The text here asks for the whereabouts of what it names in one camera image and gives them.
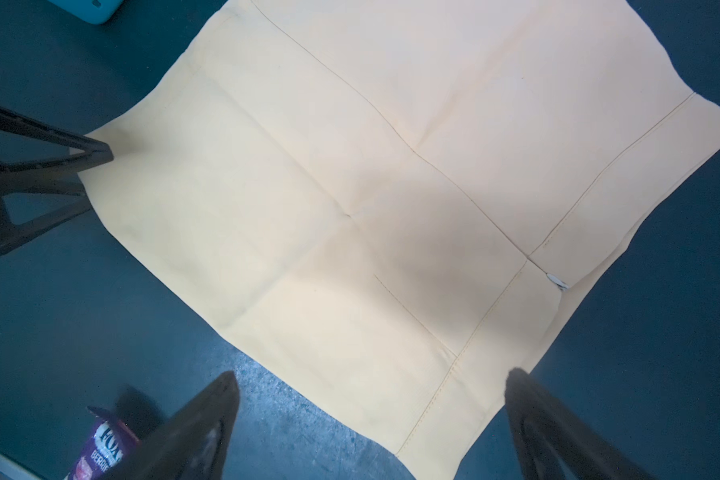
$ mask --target teal plastic container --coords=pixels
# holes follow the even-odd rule
[[[102,24],[110,19],[123,0],[48,0],[67,12],[92,24]]]

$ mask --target white object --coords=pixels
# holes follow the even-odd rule
[[[0,473],[10,480],[41,480],[37,475],[29,472],[26,468],[14,463],[8,457],[0,453]]]
[[[139,261],[437,480],[720,108],[623,0],[230,0],[92,136],[115,161],[81,177]]]

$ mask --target blue floor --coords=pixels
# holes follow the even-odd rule
[[[149,92],[222,3],[125,0],[93,26],[0,0],[0,105],[93,130]],[[720,1],[632,5],[720,104]],[[17,214],[44,201],[19,199]],[[37,474],[66,475],[87,405],[136,389],[169,416],[224,370],[242,390],[226,478],[410,478],[221,340],[95,214],[0,257],[0,451]],[[720,152],[648,218],[533,375],[659,478],[720,478]],[[520,478],[503,410],[457,478]]]

